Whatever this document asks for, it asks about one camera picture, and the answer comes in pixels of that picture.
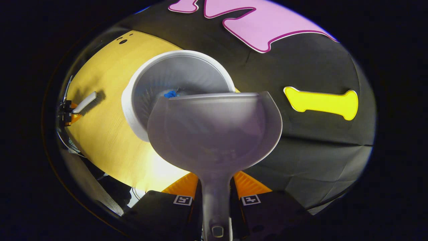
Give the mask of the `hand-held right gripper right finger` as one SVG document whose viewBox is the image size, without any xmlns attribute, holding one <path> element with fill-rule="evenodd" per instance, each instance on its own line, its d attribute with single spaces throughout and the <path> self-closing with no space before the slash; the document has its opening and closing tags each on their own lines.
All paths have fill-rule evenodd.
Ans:
<svg viewBox="0 0 428 241">
<path fill-rule="evenodd" d="M 273 191 L 239 171 L 231 182 L 234 241 L 300 241 L 311 215 L 286 191 Z"/>
</svg>

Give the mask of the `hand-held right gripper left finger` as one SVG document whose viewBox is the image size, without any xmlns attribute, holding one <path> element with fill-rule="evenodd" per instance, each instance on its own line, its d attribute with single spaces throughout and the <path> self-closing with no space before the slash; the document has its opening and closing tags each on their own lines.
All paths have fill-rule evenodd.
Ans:
<svg viewBox="0 0 428 241">
<path fill-rule="evenodd" d="M 148 191 L 124 213 L 134 241 L 202 240 L 202 195 L 198 177 L 188 173 L 163 191 Z"/>
</svg>

